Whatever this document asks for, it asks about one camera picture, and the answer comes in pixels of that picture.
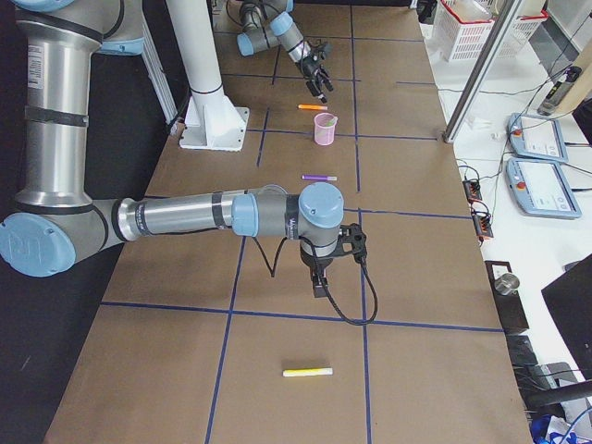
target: purple marker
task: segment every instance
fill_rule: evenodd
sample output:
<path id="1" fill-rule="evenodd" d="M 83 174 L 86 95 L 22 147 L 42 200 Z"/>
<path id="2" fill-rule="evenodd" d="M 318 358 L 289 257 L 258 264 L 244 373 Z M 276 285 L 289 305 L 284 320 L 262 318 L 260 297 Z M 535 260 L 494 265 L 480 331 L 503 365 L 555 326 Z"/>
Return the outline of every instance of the purple marker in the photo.
<path id="1" fill-rule="evenodd" d="M 302 174 L 302 180 L 337 180 L 336 176 L 317 176 L 316 174 Z"/>

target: orange marker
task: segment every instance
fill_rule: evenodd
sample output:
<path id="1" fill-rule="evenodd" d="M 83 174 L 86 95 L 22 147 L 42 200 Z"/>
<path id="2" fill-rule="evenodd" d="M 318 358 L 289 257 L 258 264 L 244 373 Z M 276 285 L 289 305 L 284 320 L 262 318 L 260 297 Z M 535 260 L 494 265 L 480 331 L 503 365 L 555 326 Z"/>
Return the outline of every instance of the orange marker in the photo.
<path id="1" fill-rule="evenodd" d="M 298 105 L 298 109 L 313 109 L 314 111 L 327 111 L 328 108 L 324 105 Z"/>

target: black monitor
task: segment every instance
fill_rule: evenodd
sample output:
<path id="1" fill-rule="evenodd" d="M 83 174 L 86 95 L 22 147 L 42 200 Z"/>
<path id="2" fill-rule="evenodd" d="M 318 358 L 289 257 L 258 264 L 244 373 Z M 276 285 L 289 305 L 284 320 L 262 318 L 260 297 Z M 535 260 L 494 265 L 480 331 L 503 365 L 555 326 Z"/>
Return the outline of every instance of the black monitor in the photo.
<path id="1" fill-rule="evenodd" d="M 592 254 L 542 290 L 565 345 L 592 379 Z"/>

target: power strip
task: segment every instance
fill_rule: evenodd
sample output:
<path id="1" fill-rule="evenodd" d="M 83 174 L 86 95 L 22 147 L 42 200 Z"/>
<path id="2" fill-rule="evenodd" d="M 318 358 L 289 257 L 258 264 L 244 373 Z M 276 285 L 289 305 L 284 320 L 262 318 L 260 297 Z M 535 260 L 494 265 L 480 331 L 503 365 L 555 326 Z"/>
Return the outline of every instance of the power strip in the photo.
<path id="1" fill-rule="evenodd" d="M 479 190 L 479 182 L 476 180 L 463 180 L 462 187 L 464 188 L 464 195 L 469 204 L 474 201 L 481 201 L 481 191 Z"/>
<path id="2" fill-rule="evenodd" d="M 487 239 L 493 238 L 493 231 L 491 225 L 489 225 L 488 217 L 483 217 L 475 213 L 471 214 L 473 218 L 473 225 L 475 226 L 475 233 L 480 241 L 486 241 Z"/>

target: pink cup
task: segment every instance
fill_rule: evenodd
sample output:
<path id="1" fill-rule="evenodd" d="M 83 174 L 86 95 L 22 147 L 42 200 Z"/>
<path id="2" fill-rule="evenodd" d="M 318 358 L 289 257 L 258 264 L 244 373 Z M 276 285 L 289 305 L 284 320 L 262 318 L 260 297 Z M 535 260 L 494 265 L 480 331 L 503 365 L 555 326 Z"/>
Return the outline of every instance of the pink cup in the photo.
<path id="1" fill-rule="evenodd" d="M 330 145 L 335 139 L 337 116 L 321 113 L 314 116 L 314 141 L 319 145 Z"/>

